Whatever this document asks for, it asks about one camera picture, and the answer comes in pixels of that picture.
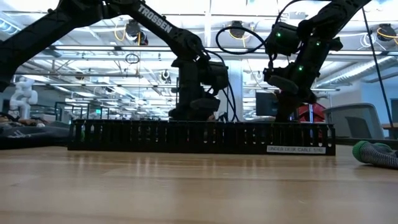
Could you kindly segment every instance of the cable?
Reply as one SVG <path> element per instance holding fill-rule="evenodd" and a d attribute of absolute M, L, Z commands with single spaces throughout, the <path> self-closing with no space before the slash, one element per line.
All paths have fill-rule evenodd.
<path fill-rule="evenodd" d="M 116 38 L 116 40 L 124 41 L 124 39 L 126 38 L 126 26 L 127 26 L 127 24 L 124 25 L 123 36 L 122 36 L 122 38 L 120 38 L 118 36 L 118 22 L 115 23 L 113 34 L 114 34 L 114 37 Z"/>
<path fill-rule="evenodd" d="M 390 35 L 382 34 L 382 33 L 380 32 L 380 30 L 382 30 L 382 29 L 381 29 L 381 28 L 378 28 L 378 29 L 377 29 L 377 34 L 379 34 L 379 35 L 382 36 L 382 37 L 394 39 L 395 43 L 398 45 L 398 36 L 390 36 Z"/>
<path fill-rule="evenodd" d="M 278 16 L 279 16 L 279 22 L 282 22 L 282 18 L 280 18 L 281 16 L 280 15 L 282 15 L 282 13 L 279 11 L 279 1 L 278 0 L 276 0 L 276 5 L 277 5 L 277 8 L 278 8 Z M 287 60 L 287 63 L 290 63 L 290 59 L 289 59 L 289 56 L 286 56 L 286 60 Z"/>
<path fill-rule="evenodd" d="M 282 14 L 285 12 L 285 10 L 286 10 L 290 5 L 292 5 L 292 4 L 296 3 L 296 2 L 299 2 L 299 1 L 302 1 L 302 0 L 293 0 L 293 1 L 289 2 L 289 3 L 287 3 L 287 5 L 278 13 L 278 16 L 276 17 L 275 23 L 274 23 L 274 24 L 277 24 L 279 21 L 282 20 L 282 19 L 281 19 Z"/>
<path fill-rule="evenodd" d="M 234 39 L 236 39 L 236 40 L 242 40 L 243 47 L 246 48 L 246 39 L 248 39 L 249 37 L 251 37 L 251 35 L 247 35 L 247 36 L 245 36 L 245 37 L 237 38 L 237 37 L 235 37 L 234 35 L 232 35 L 231 30 L 229 30 L 228 32 L 229 32 L 229 35 L 230 35 L 232 38 L 234 38 Z"/>
<path fill-rule="evenodd" d="M 363 19 L 365 20 L 365 25 L 366 25 L 366 31 L 368 32 L 368 36 L 371 39 L 371 30 L 369 28 L 369 24 L 368 24 L 368 19 L 366 18 L 366 12 L 365 9 L 362 7 L 362 14 L 363 14 Z M 394 123 L 392 122 L 392 117 L 391 117 L 391 112 L 390 112 L 390 106 L 388 105 L 388 99 L 387 99 L 387 95 L 386 95 L 386 90 L 384 89 L 384 84 L 383 84 L 383 80 L 381 78 L 381 73 L 380 73 L 380 68 L 379 68 L 379 63 L 377 62 L 377 57 L 376 57 L 376 51 L 374 49 L 374 45 L 372 43 L 372 41 L 370 41 L 371 44 L 371 48 L 372 48 L 372 53 L 373 53 L 373 59 L 374 59 L 374 64 L 376 65 L 376 71 L 377 71 L 377 76 L 379 78 L 379 83 L 380 83 L 380 88 L 381 88 L 381 92 L 383 94 L 383 98 L 384 98 L 384 103 L 386 104 L 386 110 L 387 110 L 387 115 L 388 115 L 388 120 L 390 122 L 390 127 L 393 128 L 394 127 Z"/>
<path fill-rule="evenodd" d="M 138 42 L 137 45 L 140 46 L 141 45 L 141 31 L 138 32 Z"/>
<path fill-rule="evenodd" d="M 258 40 L 260 40 L 260 42 L 261 42 L 262 44 L 258 45 L 256 48 L 248 49 L 248 50 L 245 51 L 245 52 L 233 52 L 233 51 L 230 51 L 230 50 L 226 50 L 224 47 L 221 46 L 220 41 L 219 41 L 219 37 L 220 37 L 220 34 L 221 34 L 222 32 L 224 32 L 224 31 L 226 31 L 226 30 L 231 30 L 231 29 L 240 29 L 240 30 L 243 30 L 243 31 L 245 31 L 245 32 L 248 32 L 249 34 L 253 35 L 253 36 L 254 36 L 255 38 L 257 38 Z M 220 29 L 220 30 L 217 32 L 217 34 L 216 34 L 216 44 L 217 44 L 217 47 L 218 47 L 220 50 L 222 50 L 223 52 L 225 52 L 225 53 L 232 54 L 232 55 L 245 55 L 245 54 L 254 53 L 256 50 L 260 49 L 262 46 L 264 46 L 265 40 L 264 40 L 260 35 L 258 35 L 257 33 L 255 33 L 254 31 L 252 31 L 252 30 L 250 30 L 250 29 L 248 29 L 248 28 L 245 28 L 245 27 L 229 26 L 229 27 L 224 27 L 224 28 Z"/>
<path fill-rule="evenodd" d="M 371 34 L 371 38 L 372 38 L 371 39 L 372 43 L 375 44 L 376 43 L 376 36 L 374 34 Z M 362 47 L 370 47 L 371 46 L 370 40 L 369 41 L 368 40 L 369 40 L 368 34 L 364 34 L 361 37 L 360 43 L 361 43 Z"/>
<path fill-rule="evenodd" d="M 129 53 L 129 54 L 127 54 L 126 57 L 124 58 L 124 61 L 126 61 L 126 63 L 132 65 L 132 64 L 137 64 L 137 63 L 139 63 L 141 60 L 140 60 L 140 58 L 139 58 L 138 55 L 136 55 L 136 54 L 134 54 L 134 53 Z"/>
<path fill-rule="evenodd" d="M 212 52 L 212 51 L 210 51 L 210 50 L 205 50 L 205 52 L 206 52 L 206 53 L 211 53 L 211 54 L 215 55 L 216 57 L 218 57 L 218 58 L 221 60 L 221 63 L 225 66 L 225 61 L 224 61 L 224 59 L 223 59 L 218 53 Z M 232 103 L 231 103 L 231 100 L 229 99 L 228 94 L 225 92 L 225 90 L 222 90 L 222 91 L 223 91 L 223 93 L 224 93 L 224 95 L 225 95 L 225 97 L 226 97 L 226 99 L 227 99 L 227 101 L 228 101 L 229 106 L 232 108 L 232 111 L 233 111 L 233 113 L 234 113 L 231 121 L 236 120 L 237 122 L 239 122 L 239 118 L 238 118 L 238 116 L 236 115 L 236 100 L 235 100 L 235 95 L 234 95 L 234 92 L 233 92 L 233 89 L 232 89 L 232 86 L 231 86 L 231 83 L 229 82 L 229 80 L 228 80 L 228 90 L 231 91 Z"/>

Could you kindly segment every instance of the robotic arm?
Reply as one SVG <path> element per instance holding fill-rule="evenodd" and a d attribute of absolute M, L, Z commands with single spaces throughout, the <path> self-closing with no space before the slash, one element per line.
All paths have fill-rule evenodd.
<path fill-rule="evenodd" d="M 228 68 L 211 62 L 201 39 L 179 29 L 141 0 L 60 0 L 54 10 L 0 43 L 0 91 L 10 85 L 17 68 L 75 28 L 102 19 L 129 15 L 161 38 L 177 56 L 172 67 L 179 69 L 179 103 L 169 112 L 176 120 L 206 120 L 217 111 L 219 90 L 228 86 Z M 213 93 L 201 84 L 210 85 Z"/>
<path fill-rule="evenodd" d="M 264 69 L 264 81 L 282 90 L 277 94 L 279 108 L 276 122 L 287 122 L 302 103 L 316 103 L 317 98 L 310 89 L 312 83 L 319 77 L 329 51 L 343 48 L 340 39 L 335 36 L 370 1 L 332 0 L 316 16 L 302 21 L 298 27 L 284 22 L 275 24 L 266 41 L 270 61 L 277 54 L 290 56 L 300 51 L 295 62 L 287 67 L 273 68 L 270 63 L 269 68 Z"/>

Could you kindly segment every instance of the humanoid robot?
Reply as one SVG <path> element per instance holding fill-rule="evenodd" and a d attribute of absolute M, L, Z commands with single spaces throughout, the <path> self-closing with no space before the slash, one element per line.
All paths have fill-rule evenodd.
<path fill-rule="evenodd" d="M 15 84 L 16 89 L 10 99 L 9 114 L 20 119 L 30 118 L 30 106 L 37 104 L 37 92 L 32 89 L 34 80 L 26 77 L 20 77 Z"/>

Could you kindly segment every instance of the monitor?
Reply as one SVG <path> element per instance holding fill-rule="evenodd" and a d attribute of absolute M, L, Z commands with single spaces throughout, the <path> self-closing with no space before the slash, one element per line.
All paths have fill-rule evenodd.
<path fill-rule="evenodd" d="M 256 92 L 256 116 L 275 116 L 278 99 L 273 93 Z"/>

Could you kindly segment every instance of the desk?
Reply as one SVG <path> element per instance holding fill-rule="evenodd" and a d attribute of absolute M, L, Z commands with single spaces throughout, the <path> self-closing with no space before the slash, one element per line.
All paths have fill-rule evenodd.
<path fill-rule="evenodd" d="M 398 172 L 337 154 L 0 151 L 0 223 L 397 223 Z"/>
<path fill-rule="evenodd" d="M 384 130 L 388 130 L 388 136 L 390 139 L 394 139 L 394 136 L 398 136 L 398 123 L 393 123 L 393 127 L 390 124 L 382 124 L 381 127 Z"/>

